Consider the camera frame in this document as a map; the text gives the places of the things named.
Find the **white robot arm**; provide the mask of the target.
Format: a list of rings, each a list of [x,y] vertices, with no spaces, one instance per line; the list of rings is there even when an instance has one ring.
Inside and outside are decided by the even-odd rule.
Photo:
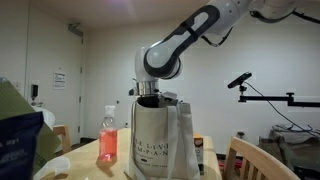
[[[236,22],[246,13],[265,23],[277,23],[290,15],[307,21],[319,20],[296,8],[303,0],[210,0],[184,20],[167,37],[150,47],[142,47],[135,57],[136,86],[129,91],[131,96],[158,96],[158,80],[173,79],[180,75],[182,63],[180,55],[199,38],[210,46],[205,35],[230,33]]]

